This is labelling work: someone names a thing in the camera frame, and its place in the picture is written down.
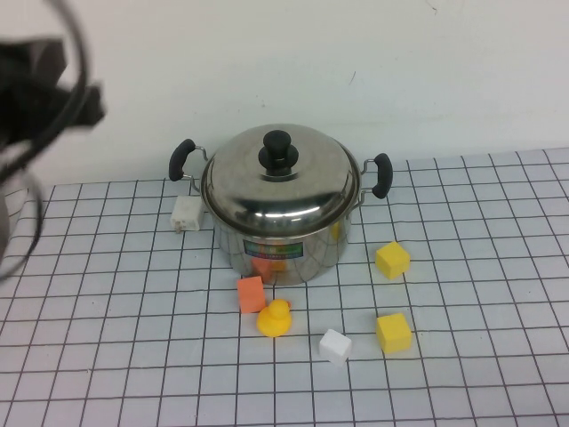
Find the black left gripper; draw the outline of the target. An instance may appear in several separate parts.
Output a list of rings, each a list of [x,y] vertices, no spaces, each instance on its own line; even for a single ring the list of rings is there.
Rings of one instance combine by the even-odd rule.
[[[1,147],[37,137],[71,97],[67,87],[40,81],[1,79]],[[64,128],[92,128],[106,115],[97,85],[88,85],[76,118]]]

